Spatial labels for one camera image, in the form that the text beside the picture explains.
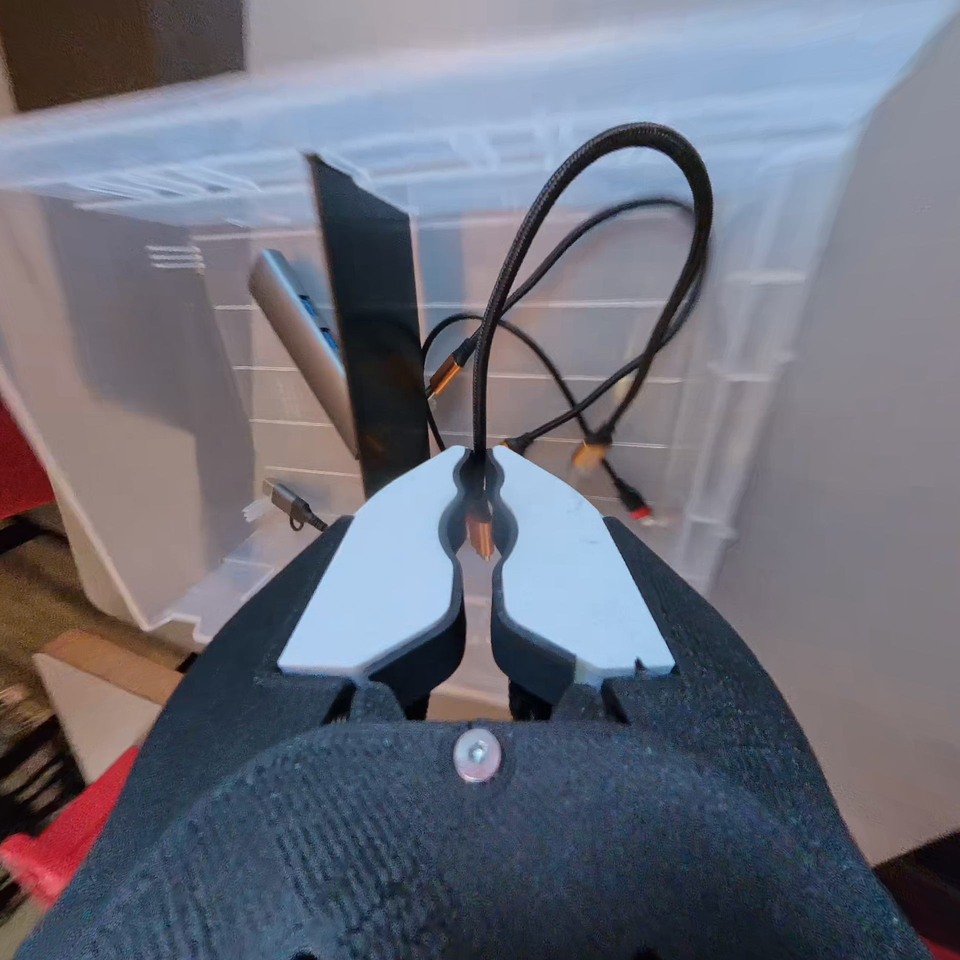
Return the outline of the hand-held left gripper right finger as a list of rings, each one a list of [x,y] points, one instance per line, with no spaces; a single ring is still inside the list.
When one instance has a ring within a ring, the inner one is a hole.
[[[510,717],[545,721],[575,686],[676,669],[606,517],[576,488],[504,446],[487,452],[499,558],[489,639]]]

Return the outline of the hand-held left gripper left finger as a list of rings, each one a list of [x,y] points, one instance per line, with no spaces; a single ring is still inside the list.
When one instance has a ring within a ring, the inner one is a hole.
[[[357,510],[279,654],[280,674],[379,684],[407,719],[426,719],[467,647],[458,553],[471,458],[453,445]]]

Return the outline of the grey usb hub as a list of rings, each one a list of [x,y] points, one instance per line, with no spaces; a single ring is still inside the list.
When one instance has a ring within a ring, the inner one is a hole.
[[[347,450],[359,460],[353,402],[340,347],[303,282],[279,250],[264,248],[253,262],[247,289]]]

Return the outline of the black USB hub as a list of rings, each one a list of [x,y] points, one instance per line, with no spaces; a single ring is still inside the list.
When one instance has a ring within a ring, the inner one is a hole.
[[[318,154],[306,161],[370,499],[430,457],[411,223]]]

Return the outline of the clear plastic storage bin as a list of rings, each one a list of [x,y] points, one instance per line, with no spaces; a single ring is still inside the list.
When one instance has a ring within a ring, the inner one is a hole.
[[[717,5],[2,121],[2,391],[87,596],[207,642],[299,550],[244,516],[265,477],[333,519],[360,507],[359,466],[247,288],[275,248],[330,313],[309,155],[409,216],[426,332],[484,309],[549,175],[631,121],[692,142],[715,219],[697,309],[610,459],[653,509],[632,529],[709,592],[858,139],[953,8]]]

